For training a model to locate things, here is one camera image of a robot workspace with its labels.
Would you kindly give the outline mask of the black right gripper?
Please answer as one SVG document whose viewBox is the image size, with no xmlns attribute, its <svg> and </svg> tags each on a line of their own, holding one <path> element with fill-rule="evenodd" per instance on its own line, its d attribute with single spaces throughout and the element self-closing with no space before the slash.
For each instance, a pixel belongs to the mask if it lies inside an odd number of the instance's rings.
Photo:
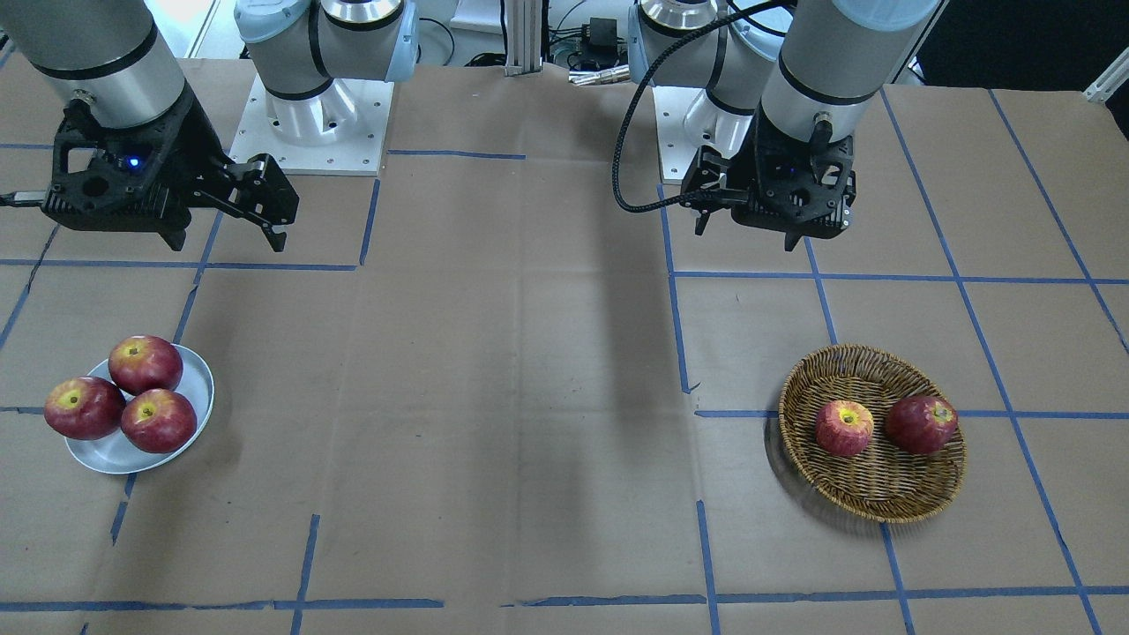
<svg viewBox="0 0 1129 635">
<path fill-rule="evenodd" d="M 257 226 L 275 253 L 300 197 L 269 153 L 231 162 L 190 85 L 170 108 L 137 127 L 112 129 L 75 96 L 54 136 L 52 176 L 41 211 L 77 232 L 154 233 L 181 250 L 191 206 Z"/>
</svg>

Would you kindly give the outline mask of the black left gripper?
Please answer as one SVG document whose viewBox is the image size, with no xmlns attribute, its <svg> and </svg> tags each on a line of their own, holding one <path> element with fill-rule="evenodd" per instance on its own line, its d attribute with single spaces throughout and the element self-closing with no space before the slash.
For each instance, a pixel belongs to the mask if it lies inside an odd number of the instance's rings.
<svg viewBox="0 0 1129 635">
<path fill-rule="evenodd" d="M 730 158 L 730 189 L 738 193 L 730 219 L 784 234 L 786 252 L 805 237 L 839 236 L 857 194 L 855 140 L 848 134 L 833 141 L 832 132 L 831 122 L 819 119 L 806 139 L 795 139 L 755 114 Z"/>
</svg>

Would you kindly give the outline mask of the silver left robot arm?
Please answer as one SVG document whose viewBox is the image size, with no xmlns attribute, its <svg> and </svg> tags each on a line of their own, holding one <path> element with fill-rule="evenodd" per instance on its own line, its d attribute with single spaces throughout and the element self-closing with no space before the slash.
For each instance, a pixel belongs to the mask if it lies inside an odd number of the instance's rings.
<svg viewBox="0 0 1129 635">
<path fill-rule="evenodd" d="M 637 1 L 625 40 L 636 93 L 618 130 L 610 181 L 620 185 L 625 132 L 649 87 L 694 89 L 711 121 L 679 169 L 679 205 L 702 235 L 714 214 L 779 232 L 785 250 L 831 240 L 852 221 L 855 132 L 872 97 L 914 59 L 943 1 Z"/>
</svg>

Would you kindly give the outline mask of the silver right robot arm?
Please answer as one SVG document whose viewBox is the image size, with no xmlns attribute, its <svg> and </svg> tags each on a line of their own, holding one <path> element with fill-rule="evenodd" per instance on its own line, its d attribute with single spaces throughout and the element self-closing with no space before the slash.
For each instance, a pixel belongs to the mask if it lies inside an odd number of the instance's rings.
<svg viewBox="0 0 1129 635">
<path fill-rule="evenodd" d="M 415 69 L 411 1 L 238 1 L 234 18 L 278 140 L 318 147 L 364 134 L 349 81 L 402 82 Z M 225 153 L 142 1 L 5 1 L 3 31 L 56 90 L 51 179 L 5 206 L 75 232 L 148 233 L 180 250 L 192 209 L 250 221 L 275 252 L 299 197 L 283 157 Z"/>
</svg>

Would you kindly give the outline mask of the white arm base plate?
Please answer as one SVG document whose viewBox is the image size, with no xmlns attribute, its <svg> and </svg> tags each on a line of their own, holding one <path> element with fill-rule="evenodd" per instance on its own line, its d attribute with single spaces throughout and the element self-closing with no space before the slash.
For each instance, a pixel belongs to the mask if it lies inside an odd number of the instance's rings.
<svg viewBox="0 0 1129 635">
<path fill-rule="evenodd" d="M 710 146 L 730 158 L 741 147 L 753 121 L 751 114 L 733 114 L 714 104 L 704 89 L 658 86 L 654 89 L 654 119 L 660 146 L 662 181 L 681 183 L 690 174 L 695 153 Z"/>
<path fill-rule="evenodd" d="M 287 176 L 378 176 L 395 87 L 335 79 L 306 101 L 283 101 L 255 78 L 229 155 L 266 153 Z"/>
</svg>

